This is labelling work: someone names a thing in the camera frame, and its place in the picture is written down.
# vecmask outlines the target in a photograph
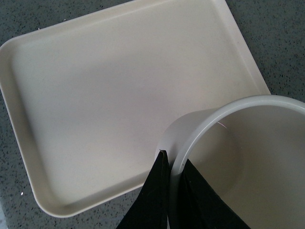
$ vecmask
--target tray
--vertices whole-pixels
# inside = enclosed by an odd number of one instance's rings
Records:
[[[178,117],[269,94],[224,0],[134,0],[11,39],[0,87],[55,217],[140,187]]]

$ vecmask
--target gray speckled countertop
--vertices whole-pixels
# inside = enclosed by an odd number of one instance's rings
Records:
[[[0,45],[12,37],[126,1],[1,0]],[[305,102],[305,1],[227,3],[271,93]],[[43,213],[31,192],[2,95],[0,105],[0,229],[115,228],[139,189],[68,219]]]

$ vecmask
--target cream plastic tray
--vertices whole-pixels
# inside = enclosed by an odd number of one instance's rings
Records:
[[[224,0],[135,0],[11,39],[0,86],[56,217],[140,187],[180,116],[269,94]]]

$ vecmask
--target countertop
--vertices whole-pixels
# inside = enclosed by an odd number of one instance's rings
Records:
[[[12,37],[127,0],[2,0],[0,45]],[[227,0],[271,94],[305,102],[305,1]],[[0,95],[0,229],[115,228],[139,189],[75,217],[58,219],[36,204]]]

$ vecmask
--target granite surface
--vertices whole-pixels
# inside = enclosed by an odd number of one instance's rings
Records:
[[[1,0],[0,45],[37,29],[126,0]],[[305,1],[227,0],[272,94],[305,102]],[[0,95],[0,229],[115,228],[139,189],[68,219],[43,213],[34,200]]]

